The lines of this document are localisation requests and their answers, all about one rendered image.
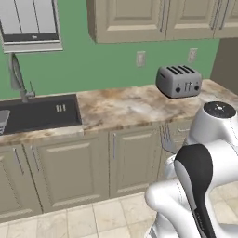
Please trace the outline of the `beige drawer front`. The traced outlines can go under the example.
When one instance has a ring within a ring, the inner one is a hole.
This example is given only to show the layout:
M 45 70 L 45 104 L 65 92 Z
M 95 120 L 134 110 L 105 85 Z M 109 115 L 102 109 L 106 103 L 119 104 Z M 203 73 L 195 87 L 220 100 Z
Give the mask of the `beige drawer front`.
M 175 143 L 177 150 L 183 145 L 184 139 L 188 136 L 191 120 L 174 121 L 169 124 L 170 136 Z

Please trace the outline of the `grey four-slot toaster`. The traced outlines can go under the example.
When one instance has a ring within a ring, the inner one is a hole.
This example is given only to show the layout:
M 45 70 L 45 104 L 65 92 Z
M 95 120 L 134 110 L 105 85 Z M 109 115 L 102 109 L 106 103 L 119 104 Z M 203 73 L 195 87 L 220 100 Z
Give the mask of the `grey four-slot toaster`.
M 167 97 L 181 99 L 197 96 L 202 88 L 202 75 L 187 65 L 160 67 L 155 85 Z

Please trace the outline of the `wide beige lower cupboard door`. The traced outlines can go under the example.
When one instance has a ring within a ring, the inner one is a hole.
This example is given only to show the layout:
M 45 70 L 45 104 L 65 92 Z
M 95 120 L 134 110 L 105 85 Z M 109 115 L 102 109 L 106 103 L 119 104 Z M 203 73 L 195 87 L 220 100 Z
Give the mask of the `wide beige lower cupboard door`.
M 31 145 L 40 165 L 36 169 Z M 28 163 L 44 212 L 109 197 L 109 149 L 106 133 L 25 143 Z

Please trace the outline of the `wide beige cupboard door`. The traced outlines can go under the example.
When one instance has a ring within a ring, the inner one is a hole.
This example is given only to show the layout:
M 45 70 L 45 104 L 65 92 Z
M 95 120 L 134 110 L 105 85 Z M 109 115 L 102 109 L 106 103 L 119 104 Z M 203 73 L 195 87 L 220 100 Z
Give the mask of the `wide beige cupboard door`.
M 36 169 L 31 145 L 40 165 Z M 28 163 L 44 212 L 109 197 L 109 149 L 106 133 L 25 143 Z
M 163 0 L 86 0 L 90 37 L 98 44 L 164 41 L 160 32 Z

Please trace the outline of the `black kitchen sink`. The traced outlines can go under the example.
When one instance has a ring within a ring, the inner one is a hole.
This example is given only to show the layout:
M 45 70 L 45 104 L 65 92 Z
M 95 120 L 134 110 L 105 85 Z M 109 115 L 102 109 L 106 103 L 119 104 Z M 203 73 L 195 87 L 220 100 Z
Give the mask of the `black kitchen sink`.
M 82 124 L 75 94 L 0 101 L 2 110 L 10 110 L 5 135 Z

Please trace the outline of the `wide beige upper cupboard door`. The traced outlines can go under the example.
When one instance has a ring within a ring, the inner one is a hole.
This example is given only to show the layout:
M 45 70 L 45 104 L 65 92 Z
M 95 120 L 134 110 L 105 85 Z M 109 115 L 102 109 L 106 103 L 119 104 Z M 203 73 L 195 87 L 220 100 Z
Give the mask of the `wide beige upper cupboard door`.
M 164 41 L 160 32 L 163 0 L 86 0 L 90 37 L 98 44 Z

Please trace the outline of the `grey metal tap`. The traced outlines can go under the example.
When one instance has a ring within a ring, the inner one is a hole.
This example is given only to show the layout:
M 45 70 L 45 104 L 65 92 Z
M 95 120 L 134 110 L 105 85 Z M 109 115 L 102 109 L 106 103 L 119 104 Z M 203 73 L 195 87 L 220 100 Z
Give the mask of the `grey metal tap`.
M 18 90 L 20 92 L 22 102 L 27 103 L 28 99 L 32 99 L 35 97 L 35 91 L 31 89 L 31 91 L 28 92 L 25 88 L 25 84 L 23 82 L 20 70 L 20 64 L 15 53 L 9 54 L 8 68 L 10 72 L 11 88 L 13 90 Z

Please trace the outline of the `dark brown tall cabinet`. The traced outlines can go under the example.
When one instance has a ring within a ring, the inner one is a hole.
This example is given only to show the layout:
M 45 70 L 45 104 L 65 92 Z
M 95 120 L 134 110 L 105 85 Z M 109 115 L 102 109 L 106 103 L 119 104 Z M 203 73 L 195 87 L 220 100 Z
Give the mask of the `dark brown tall cabinet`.
M 238 37 L 219 41 L 210 79 L 238 95 Z

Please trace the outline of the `beige wall socket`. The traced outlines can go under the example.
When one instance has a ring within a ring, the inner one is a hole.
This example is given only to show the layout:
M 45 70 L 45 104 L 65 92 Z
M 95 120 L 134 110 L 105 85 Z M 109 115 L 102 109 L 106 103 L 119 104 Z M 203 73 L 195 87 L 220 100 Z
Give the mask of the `beige wall socket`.
M 143 67 L 145 65 L 145 59 L 146 59 L 146 52 L 145 51 L 138 51 L 137 52 L 137 66 L 138 67 Z
M 189 50 L 188 62 L 194 62 L 197 57 L 197 48 L 191 48 Z

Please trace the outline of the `window with grey frame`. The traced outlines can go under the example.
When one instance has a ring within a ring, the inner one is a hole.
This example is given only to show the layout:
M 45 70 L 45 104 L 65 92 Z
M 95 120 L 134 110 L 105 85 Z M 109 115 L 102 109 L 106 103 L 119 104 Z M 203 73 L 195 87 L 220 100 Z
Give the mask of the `window with grey frame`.
M 61 51 L 58 0 L 0 0 L 5 54 Z

